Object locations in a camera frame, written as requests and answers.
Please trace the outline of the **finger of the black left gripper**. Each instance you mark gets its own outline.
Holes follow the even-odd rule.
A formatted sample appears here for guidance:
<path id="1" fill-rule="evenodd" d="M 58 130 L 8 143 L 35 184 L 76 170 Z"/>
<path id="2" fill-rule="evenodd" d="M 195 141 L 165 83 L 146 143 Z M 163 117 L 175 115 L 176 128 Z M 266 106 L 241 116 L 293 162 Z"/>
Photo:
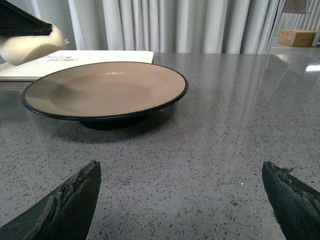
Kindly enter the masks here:
<path id="1" fill-rule="evenodd" d="M 0 1 L 1 37 L 49 36 L 52 30 L 51 23 L 36 18 L 6 0 Z"/>

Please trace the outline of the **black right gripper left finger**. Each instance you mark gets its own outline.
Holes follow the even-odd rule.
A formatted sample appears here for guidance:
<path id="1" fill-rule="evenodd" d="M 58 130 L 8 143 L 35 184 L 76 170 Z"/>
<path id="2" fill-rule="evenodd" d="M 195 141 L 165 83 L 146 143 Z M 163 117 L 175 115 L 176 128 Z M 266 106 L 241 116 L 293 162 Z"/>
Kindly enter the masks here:
<path id="1" fill-rule="evenodd" d="M 101 166 L 91 161 L 0 228 L 2 240 L 84 240 L 95 213 Z"/>

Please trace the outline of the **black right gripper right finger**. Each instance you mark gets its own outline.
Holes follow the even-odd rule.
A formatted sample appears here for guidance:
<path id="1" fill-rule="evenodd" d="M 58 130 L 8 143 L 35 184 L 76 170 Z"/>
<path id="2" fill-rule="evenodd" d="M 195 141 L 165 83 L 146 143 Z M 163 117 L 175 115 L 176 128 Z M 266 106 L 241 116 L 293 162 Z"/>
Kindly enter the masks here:
<path id="1" fill-rule="evenodd" d="M 320 193 L 270 161 L 262 180 L 274 216 L 287 240 L 320 238 Z"/>

